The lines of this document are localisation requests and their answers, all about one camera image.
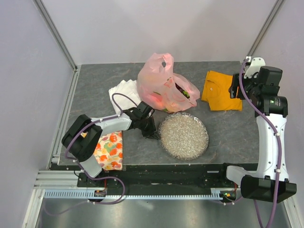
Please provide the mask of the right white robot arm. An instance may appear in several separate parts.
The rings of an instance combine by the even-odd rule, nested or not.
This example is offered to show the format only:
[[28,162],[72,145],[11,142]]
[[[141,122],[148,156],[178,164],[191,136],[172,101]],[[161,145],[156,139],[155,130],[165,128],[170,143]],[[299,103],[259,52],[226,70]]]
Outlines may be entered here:
[[279,96],[283,71],[272,66],[250,66],[244,73],[234,74],[229,89],[231,98],[248,99],[254,107],[259,133],[257,170],[227,164],[218,174],[223,187],[235,182],[244,198],[280,203],[296,194],[297,185],[290,183],[285,164],[284,133],[288,101]]

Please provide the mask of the pink plastic bag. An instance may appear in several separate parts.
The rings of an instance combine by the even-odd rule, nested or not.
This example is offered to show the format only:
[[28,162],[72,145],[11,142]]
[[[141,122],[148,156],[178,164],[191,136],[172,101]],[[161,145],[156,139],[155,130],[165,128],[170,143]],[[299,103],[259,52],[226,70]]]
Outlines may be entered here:
[[[199,89],[184,76],[173,72],[174,58],[171,54],[152,54],[137,77],[137,92],[142,101],[154,109],[175,113],[197,106]],[[176,88],[186,90],[187,99]]]

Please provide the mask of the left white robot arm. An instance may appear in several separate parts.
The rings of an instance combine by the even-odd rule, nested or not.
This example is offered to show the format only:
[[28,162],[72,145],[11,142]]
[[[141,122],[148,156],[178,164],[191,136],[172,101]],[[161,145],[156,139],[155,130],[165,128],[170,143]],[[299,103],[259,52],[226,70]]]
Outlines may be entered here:
[[85,114],[78,116],[61,140],[66,153],[73,155],[66,158],[72,159],[88,174],[87,180],[90,184],[94,187],[101,186],[104,175],[101,173],[102,167],[94,157],[100,137],[117,131],[139,129],[144,138],[159,140],[154,112],[151,106],[140,102],[137,107],[107,117],[89,118]]

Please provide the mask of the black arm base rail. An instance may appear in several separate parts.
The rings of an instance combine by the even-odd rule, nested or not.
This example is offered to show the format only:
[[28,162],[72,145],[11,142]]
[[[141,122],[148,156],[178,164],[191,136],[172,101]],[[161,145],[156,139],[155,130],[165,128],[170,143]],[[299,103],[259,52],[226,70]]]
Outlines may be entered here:
[[226,178],[224,168],[223,164],[126,165],[121,171],[102,171],[97,177],[119,178],[126,187],[178,184],[235,189],[237,185]]

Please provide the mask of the speckled glass plate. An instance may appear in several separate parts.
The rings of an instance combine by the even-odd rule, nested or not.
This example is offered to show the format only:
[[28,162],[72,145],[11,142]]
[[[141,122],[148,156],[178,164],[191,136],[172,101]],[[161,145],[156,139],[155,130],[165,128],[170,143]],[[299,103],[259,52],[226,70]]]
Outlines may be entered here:
[[160,142],[172,157],[189,161],[200,157],[209,146],[203,122],[189,113],[168,115],[159,125]]

